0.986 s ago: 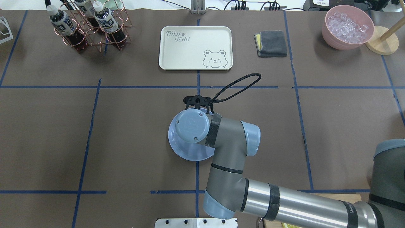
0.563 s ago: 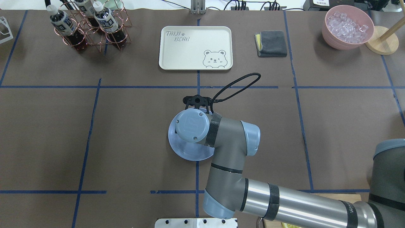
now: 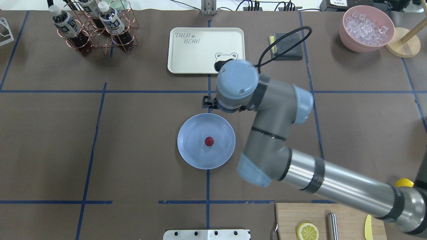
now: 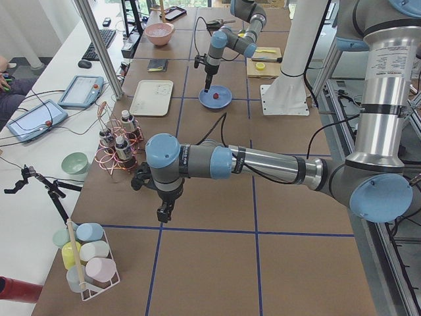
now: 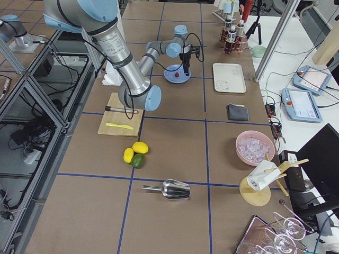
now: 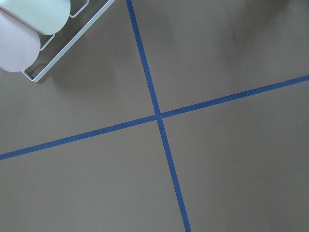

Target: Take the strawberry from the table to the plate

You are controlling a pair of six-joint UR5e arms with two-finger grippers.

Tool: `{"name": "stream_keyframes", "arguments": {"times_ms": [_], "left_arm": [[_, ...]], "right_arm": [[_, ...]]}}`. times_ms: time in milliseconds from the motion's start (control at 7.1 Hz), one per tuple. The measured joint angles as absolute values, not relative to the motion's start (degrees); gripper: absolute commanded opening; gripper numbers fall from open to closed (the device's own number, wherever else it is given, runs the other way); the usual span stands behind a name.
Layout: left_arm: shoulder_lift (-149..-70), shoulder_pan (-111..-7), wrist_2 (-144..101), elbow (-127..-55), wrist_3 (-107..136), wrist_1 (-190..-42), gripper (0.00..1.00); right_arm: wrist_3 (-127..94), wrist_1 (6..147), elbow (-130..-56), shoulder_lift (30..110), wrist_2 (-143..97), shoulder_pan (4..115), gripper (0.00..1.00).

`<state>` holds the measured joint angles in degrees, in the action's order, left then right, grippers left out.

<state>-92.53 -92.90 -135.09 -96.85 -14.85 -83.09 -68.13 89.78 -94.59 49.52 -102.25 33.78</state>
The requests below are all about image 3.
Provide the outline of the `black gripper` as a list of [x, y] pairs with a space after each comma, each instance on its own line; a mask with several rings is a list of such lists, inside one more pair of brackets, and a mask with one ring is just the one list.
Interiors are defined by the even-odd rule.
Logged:
[[202, 99], [202, 108], [212, 110], [219, 109], [218, 101], [216, 98], [210, 96], [204, 96]]

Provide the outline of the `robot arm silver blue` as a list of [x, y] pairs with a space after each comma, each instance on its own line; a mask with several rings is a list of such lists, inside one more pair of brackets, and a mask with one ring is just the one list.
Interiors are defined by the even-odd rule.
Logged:
[[257, 112], [237, 167], [241, 178], [262, 187], [283, 181], [426, 238], [426, 158], [413, 187], [395, 187], [291, 149], [286, 146], [291, 125], [305, 122], [314, 96], [259, 73], [248, 61], [218, 60], [215, 71], [216, 97], [205, 96], [203, 108]]

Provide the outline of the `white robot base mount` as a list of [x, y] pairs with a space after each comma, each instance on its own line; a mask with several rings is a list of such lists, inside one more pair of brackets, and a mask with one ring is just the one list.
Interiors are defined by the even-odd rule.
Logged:
[[247, 229], [167, 230], [163, 240], [250, 240]]

